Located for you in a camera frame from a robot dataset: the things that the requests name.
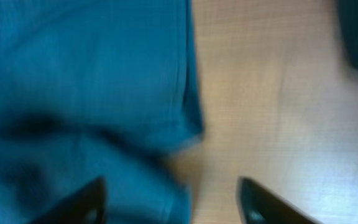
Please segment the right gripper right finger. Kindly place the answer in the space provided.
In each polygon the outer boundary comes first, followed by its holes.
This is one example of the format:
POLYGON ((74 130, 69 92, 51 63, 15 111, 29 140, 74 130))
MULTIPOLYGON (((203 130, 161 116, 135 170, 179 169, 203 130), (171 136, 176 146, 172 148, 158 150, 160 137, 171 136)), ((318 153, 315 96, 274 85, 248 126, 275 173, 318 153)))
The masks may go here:
POLYGON ((317 224, 274 192, 249 177, 237 180, 237 207, 245 224, 317 224))

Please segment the blue denim shorts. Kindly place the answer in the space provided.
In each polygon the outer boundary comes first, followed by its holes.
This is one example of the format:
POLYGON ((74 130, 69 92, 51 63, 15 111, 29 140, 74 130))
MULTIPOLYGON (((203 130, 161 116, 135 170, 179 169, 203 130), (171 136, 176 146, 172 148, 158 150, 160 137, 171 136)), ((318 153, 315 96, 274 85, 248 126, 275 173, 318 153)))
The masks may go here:
POLYGON ((0 1, 0 223, 189 223, 202 133, 190 1, 0 1))

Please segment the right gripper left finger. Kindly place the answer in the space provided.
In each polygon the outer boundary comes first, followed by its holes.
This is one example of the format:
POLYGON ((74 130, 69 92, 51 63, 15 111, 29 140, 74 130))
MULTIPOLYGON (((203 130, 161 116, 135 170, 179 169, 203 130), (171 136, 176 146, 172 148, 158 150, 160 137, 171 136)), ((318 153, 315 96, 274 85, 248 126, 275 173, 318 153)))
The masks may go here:
POLYGON ((65 197, 48 212, 30 224, 106 223, 107 190, 104 177, 87 183, 74 194, 65 197))

